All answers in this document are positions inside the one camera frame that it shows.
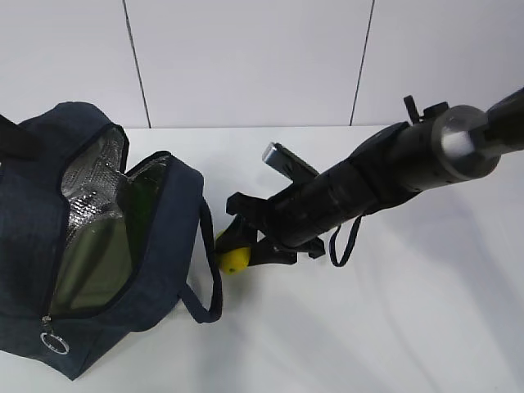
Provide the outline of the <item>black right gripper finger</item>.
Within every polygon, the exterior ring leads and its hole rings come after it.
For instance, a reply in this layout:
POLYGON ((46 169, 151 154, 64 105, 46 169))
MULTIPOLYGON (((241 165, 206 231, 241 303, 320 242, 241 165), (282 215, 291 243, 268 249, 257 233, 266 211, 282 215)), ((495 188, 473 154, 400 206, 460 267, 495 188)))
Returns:
POLYGON ((243 218, 236 215, 225 230, 215 238, 215 254, 223 255, 246 245, 243 237, 243 218))
POLYGON ((251 247, 249 266, 264 264, 293 265, 297 262, 297 253, 272 243, 267 237, 253 244, 251 247))

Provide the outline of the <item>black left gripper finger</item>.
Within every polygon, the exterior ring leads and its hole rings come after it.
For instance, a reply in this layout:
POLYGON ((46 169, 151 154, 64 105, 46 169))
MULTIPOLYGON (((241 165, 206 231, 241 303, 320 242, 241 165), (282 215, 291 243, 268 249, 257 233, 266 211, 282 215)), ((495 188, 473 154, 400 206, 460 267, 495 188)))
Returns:
POLYGON ((1 159, 39 160, 43 146, 40 140, 13 123, 3 115, 1 116, 1 159))

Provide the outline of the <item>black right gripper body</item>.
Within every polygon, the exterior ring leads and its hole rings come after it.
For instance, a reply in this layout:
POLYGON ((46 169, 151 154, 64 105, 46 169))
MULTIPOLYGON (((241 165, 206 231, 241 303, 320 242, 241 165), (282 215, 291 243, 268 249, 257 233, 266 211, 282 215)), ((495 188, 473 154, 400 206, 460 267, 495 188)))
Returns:
POLYGON ((325 245, 319 237, 304 241, 299 246, 285 243, 278 234, 280 221, 272 219, 273 211, 269 206, 268 200, 236 192, 227 199, 226 212, 243 218, 243 236, 251 242, 251 246, 267 237, 272 243, 295 251, 297 255, 306 253, 310 258, 317 259, 326 254, 325 245))

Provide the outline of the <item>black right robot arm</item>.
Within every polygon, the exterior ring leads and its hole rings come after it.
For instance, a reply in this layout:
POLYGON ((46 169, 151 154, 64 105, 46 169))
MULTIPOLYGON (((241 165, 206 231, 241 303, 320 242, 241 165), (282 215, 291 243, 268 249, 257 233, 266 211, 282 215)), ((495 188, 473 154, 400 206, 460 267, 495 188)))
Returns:
POLYGON ((215 241, 219 268, 238 273, 262 264, 292 265, 300 253, 327 255, 342 267, 365 216, 429 189, 484 178, 503 155, 523 148, 522 91, 487 111, 446 102, 418 111, 412 97, 404 105, 407 121, 378 131, 323 172, 282 144, 269 144, 264 163, 290 183, 266 199, 228 198, 233 221, 215 241))

